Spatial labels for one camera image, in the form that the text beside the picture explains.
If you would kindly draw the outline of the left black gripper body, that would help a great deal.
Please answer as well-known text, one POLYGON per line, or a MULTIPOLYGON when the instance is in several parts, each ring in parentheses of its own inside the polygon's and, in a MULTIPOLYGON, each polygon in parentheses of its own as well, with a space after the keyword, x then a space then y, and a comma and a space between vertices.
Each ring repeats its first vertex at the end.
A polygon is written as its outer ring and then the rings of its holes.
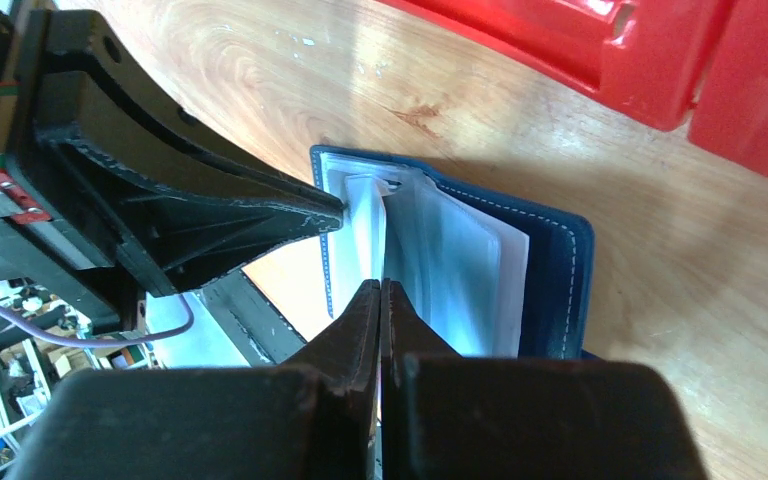
POLYGON ((0 12, 0 280, 32 280, 95 332, 139 325, 125 198, 139 154, 138 65, 98 11, 0 12))

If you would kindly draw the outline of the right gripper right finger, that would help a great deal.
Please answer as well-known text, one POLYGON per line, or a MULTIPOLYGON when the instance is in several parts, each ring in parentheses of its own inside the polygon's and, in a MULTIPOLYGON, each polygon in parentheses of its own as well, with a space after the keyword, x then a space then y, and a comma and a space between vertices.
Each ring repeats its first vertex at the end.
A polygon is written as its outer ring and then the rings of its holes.
POLYGON ((387 479, 703 479, 666 380, 637 363, 463 357, 381 287, 387 479))

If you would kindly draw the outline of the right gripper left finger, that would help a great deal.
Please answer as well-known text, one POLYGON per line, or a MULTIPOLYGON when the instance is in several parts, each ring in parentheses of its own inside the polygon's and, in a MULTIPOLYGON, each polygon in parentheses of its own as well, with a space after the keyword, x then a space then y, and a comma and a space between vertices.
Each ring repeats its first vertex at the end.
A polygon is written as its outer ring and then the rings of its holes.
POLYGON ((11 479, 370 479, 381 284, 285 362, 64 381, 11 479))

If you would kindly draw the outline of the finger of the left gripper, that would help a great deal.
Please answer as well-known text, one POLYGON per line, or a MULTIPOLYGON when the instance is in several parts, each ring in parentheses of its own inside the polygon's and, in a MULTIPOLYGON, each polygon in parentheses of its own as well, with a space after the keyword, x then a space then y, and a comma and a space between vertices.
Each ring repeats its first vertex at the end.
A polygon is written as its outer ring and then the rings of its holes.
POLYGON ((82 276, 104 287, 127 277, 163 296, 198 289, 292 242, 338 229, 342 203, 324 199, 199 199, 159 193, 112 175, 64 146, 37 141, 34 195, 88 248, 82 276))
POLYGON ((138 65, 103 16, 43 11, 33 130, 147 190, 199 199, 324 199, 190 116, 138 65))

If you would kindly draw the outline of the blue leather card holder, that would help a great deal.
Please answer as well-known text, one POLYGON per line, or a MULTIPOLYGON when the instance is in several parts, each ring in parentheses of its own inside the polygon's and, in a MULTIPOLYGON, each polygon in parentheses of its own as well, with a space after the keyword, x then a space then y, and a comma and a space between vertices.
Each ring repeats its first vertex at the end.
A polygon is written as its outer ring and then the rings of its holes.
POLYGON ((327 309, 398 282, 465 356, 580 359, 595 234, 584 217, 447 176, 420 160, 317 145, 315 185, 344 204, 320 238, 327 309))

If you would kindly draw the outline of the red double plastic bin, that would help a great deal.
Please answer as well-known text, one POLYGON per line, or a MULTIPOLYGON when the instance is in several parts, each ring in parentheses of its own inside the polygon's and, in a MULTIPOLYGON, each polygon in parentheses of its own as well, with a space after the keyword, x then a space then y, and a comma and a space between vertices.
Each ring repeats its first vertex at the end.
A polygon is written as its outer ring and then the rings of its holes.
POLYGON ((768 1, 400 1, 642 124, 768 177, 768 1))

